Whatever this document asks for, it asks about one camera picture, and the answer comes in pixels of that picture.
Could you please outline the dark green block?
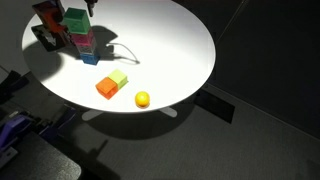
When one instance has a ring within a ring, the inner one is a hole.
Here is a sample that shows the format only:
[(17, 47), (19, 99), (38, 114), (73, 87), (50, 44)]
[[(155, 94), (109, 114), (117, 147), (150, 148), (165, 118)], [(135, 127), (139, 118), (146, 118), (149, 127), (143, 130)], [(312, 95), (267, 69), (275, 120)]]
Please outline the dark green block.
[(91, 27), (87, 12), (76, 8), (67, 9), (63, 16), (63, 24), (73, 34), (87, 34)]

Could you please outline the pink block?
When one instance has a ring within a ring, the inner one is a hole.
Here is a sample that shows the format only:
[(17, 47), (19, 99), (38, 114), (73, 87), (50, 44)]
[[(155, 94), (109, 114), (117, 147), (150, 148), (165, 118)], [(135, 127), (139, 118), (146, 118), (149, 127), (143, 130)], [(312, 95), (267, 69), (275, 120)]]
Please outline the pink block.
[(87, 34), (72, 34), (71, 37), (76, 46), (92, 46), (95, 42), (92, 30), (89, 30)]

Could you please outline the blue block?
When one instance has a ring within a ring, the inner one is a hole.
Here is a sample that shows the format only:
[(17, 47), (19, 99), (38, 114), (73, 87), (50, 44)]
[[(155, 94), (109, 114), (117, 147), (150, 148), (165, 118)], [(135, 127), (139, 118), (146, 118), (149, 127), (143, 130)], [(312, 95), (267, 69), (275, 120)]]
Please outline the blue block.
[(92, 54), (81, 54), (80, 58), (85, 64), (90, 64), (90, 65), (96, 65), (100, 60), (100, 57), (98, 55), (92, 55)]

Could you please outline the light green block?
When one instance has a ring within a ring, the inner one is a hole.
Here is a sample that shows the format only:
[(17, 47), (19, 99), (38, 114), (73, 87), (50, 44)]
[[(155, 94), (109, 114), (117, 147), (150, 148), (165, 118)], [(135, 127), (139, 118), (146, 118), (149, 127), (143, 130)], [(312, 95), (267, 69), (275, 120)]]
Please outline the light green block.
[(108, 77), (117, 84), (118, 89), (124, 87), (128, 82), (127, 75), (119, 69), (112, 71)]

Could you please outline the orange block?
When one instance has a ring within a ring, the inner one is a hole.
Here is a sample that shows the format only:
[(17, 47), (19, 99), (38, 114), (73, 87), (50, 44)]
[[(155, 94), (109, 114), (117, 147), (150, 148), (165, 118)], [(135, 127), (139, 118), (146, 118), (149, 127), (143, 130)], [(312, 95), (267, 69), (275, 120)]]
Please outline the orange block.
[(95, 85), (97, 91), (106, 99), (111, 99), (117, 92), (117, 84), (109, 77), (104, 78)]

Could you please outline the yellow round block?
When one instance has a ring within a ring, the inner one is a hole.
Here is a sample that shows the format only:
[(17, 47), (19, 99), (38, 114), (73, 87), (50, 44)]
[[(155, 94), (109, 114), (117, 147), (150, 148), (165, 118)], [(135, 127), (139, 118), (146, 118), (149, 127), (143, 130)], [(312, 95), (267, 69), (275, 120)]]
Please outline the yellow round block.
[(140, 91), (135, 96), (135, 103), (138, 107), (147, 107), (150, 104), (150, 96), (145, 91)]

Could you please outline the colorful patterned cube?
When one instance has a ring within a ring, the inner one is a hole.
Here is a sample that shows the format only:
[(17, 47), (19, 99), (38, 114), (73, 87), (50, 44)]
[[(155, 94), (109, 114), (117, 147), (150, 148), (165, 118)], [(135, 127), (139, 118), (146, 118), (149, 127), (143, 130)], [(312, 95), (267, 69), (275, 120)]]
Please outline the colorful patterned cube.
[(66, 26), (62, 25), (65, 10), (60, 0), (45, 0), (32, 8), (48, 30), (54, 33), (66, 30)]

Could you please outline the round white table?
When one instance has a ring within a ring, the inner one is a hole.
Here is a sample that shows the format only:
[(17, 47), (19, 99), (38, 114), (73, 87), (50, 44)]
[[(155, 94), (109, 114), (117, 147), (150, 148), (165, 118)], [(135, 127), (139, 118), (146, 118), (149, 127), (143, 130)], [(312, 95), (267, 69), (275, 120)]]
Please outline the round white table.
[[(90, 120), (104, 112), (135, 114), (159, 110), (175, 117), (172, 108), (193, 95), (209, 78), (215, 64), (213, 38), (189, 10), (171, 0), (99, 0), (90, 19), (101, 60), (87, 65), (72, 47), (46, 51), (31, 31), (22, 36), (22, 52), (30, 71), (48, 90), (87, 107)], [(119, 69), (128, 82), (106, 99), (95, 85)], [(135, 96), (145, 91), (147, 107)]]

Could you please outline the purple clamp near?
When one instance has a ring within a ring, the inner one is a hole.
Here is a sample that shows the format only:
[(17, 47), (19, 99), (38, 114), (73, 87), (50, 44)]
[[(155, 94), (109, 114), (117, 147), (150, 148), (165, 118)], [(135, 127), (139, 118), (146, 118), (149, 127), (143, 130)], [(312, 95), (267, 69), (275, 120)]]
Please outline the purple clamp near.
[(34, 119), (24, 114), (18, 114), (6, 122), (0, 133), (0, 152), (12, 146), (33, 123)]

